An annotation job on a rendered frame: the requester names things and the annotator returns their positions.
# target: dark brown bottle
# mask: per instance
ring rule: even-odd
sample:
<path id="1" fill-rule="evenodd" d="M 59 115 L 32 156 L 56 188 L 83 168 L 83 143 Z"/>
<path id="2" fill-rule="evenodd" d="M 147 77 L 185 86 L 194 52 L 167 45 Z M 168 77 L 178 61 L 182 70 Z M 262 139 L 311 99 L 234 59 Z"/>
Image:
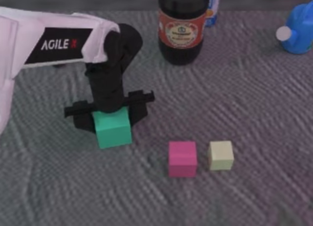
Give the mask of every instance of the dark brown bottle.
<path id="1" fill-rule="evenodd" d="M 163 57 L 173 65 L 192 63 L 203 44 L 209 0 L 158 0 L 158 42 Z"/>

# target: red label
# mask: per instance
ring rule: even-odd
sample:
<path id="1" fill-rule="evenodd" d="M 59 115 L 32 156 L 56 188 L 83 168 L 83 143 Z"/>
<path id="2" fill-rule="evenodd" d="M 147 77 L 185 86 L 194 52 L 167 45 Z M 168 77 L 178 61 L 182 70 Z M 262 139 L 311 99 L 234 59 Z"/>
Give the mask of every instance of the red label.
<path id="1" fill-rule="evenodd" d="M 206 14 L 192 20 L 177 20 L 159 11 L 158 35 L 161 41 L 173 48 L 192 48 L 203 39 Z"/>

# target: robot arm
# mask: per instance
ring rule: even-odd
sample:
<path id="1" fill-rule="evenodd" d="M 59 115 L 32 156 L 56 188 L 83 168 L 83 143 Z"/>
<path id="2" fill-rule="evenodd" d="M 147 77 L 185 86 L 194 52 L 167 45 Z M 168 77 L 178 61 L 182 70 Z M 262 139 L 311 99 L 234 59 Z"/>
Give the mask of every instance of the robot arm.
<path id="1" fill-rule="evenodd" d="M 131 26 L 80 13 L 66 15 L 6 7 L 0 7 L 0 26 L 0 134 L 10 115 L 14 78 L 22 68 L 86 63 L 94 97 L 94 103 L 88 105 L 92 110 L 76 109 L 79 115 L 67 115 L 80 116 L 96 110 L 111 113 L 123 106 L 122 73 L 137 52 L 125 45 L 121 27 L 124 35 L 129 35 L 129 31 L 136 34 Z"/>

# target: white knob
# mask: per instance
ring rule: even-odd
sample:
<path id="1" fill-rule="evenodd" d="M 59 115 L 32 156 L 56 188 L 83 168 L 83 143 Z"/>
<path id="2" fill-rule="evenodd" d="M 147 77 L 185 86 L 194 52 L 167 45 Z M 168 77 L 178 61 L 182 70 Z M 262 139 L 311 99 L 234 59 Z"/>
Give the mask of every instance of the white knob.
<path id="1" fill-rule="evenodd" d="M 282 26 L 276 31 L 276 38 L 279 41 L 286 41 L 292 36 L 292 30 L 288 26 Z"/>

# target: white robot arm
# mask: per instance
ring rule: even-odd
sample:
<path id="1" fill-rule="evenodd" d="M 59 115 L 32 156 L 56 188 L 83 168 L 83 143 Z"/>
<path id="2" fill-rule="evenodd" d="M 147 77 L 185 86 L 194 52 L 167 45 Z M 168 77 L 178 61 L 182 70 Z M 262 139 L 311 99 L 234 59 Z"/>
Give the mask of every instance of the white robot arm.
<path id="1" fill-rule="evenodd" d="M 14 78 L 22 68 L 108 61 L 104 44 L 118 24 L 90 16 L 0 7 L 0 135 L 9 119 Z"/>

